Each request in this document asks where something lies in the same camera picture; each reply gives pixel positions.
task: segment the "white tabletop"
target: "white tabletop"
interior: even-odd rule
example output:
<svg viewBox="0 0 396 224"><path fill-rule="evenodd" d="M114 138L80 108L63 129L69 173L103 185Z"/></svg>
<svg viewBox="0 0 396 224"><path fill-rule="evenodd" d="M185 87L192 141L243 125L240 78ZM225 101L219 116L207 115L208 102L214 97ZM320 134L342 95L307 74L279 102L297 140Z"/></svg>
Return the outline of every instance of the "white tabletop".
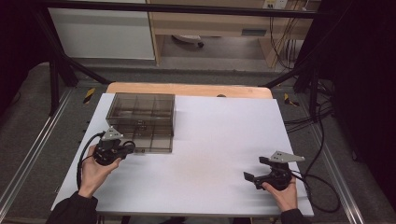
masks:
<svg viewBox="0 0 396 224"><path fill-rule="evenodd" d="M54 205L77 190L79 155L93 135L107 130L106 114L113 98L113 93L103 94ZM257 190L243 175L270 173L269 166L259 163L260 156L270 157L277 150L293 153L276 100L177 96L176 111L173 152L128 155L94 194L99 199L97 211L111 215L278 215L272 196ZM295 162L290 169L298 171ZM297 190L300 210L313 216L300 181Z"/></svg>

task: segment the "person's arm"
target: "person's arm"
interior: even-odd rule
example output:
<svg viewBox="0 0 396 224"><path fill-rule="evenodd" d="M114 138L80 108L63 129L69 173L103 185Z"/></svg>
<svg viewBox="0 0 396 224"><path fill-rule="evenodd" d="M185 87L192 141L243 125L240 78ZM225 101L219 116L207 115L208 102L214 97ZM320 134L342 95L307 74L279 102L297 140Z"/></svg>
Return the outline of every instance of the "person's arm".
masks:
<svg viewBox="0 0 396 224"><path fill-rule="evenodd" d="M98 164L91 156L95 146L91 146L90 155L82 163L81 187L70 198L56 204L49 215L47 224L95 224L98 200L92 195L105 182L111 171L119 167L120 159L108 166Z"/></svg>
<svg viewBox="0 0 396 224"><path fill-rule="evenodd" d="M298 209L297 204L297 188L296 178L293 177L289 185L284 190L277 190L268 183L262 183L262 187L272 194L279 207L280 219L282 224L309 224L311 223L306 219L301 211Z"/></svg>

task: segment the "transparent plastic box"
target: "transparent plastic box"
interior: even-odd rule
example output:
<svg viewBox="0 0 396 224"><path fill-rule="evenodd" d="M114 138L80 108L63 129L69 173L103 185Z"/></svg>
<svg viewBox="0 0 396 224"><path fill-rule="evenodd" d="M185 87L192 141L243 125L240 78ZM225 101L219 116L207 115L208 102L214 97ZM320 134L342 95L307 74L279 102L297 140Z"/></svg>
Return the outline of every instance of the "transparent plastic box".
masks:
<svg viewBox="0 0 396 224"><path fill-rule="evenodd" d="M175 116L173 94L116 93L106 120L137 151L171 152Z"/></svg>

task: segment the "gray floor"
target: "gray floor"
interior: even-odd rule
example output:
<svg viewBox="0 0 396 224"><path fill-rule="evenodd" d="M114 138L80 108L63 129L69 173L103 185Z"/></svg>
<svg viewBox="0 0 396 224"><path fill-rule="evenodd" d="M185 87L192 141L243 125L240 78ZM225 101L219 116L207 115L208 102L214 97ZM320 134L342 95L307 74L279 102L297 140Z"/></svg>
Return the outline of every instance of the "gray floor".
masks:
<svg viewBox="0 0 396 224"><path fill-rule="evenodd" d="M205 46L198 49L193 45L178 43L168 37L165 39L163 63L159 66L142 62L111 62L91 64L98 74L117 81L133 82L177 82L198 84L246 85L257 86L279 76L283 69L267 68L260 52L258 41L247 38L206 37ZM42 222L49 213L56 196L55 190L62 185L71 160L78 149L84 130L106 86L92 84L82 74L77 88L72 90L71 98L52 131L41 154L26 178L21 190L7 212L7 223L13 218L28 218L27 222ZM284 120L299 119L306 116L301 106L284 104L284 93L292 101L307 96L294 94L291 90L293 79L273 88L273 95L279 102ZM82 103L87 90L96 87L89 104ZM17 172L31 145L44 126L50 111L48 67L33 69L21 87L21 99L12 105L0 118L0 192L3 193ZM396 223L396 216L369 170L363 163L351 159L351 151L343 136L337 119L327 117L323 120L326 144L332 151L336 163L342 171L354 200L366 223ZM311 161L318 151L318 144L311 128L305 128L289 135L295 154L303 155ZM304 171L308 162L299 164ZM315 164L312 174L331 181L322 158ZM319 206L332 208L335 199L329 189L311 181L313 201ZM343 207L333 214L314 209L314 223L349 223ZM265 218L257 218L257 223L268 223Z"/></svg>

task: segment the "wooden edge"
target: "wooden edge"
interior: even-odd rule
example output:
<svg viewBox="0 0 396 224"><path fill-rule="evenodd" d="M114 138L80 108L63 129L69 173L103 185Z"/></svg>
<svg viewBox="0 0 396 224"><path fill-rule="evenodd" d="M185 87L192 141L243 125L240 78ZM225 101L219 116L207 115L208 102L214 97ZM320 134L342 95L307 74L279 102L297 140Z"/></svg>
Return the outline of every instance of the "wooden edge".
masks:
<svg viewBox="0 0 396 224"><path fill-rule="evenodd" d="M193 96L219 96L233 98L262 98L273 99L272 93L267 88L245 86L217 86L217 85L191 85L174 83L111 83L106 93L130 92L130 93L164 93L174 95Z"/></svg>

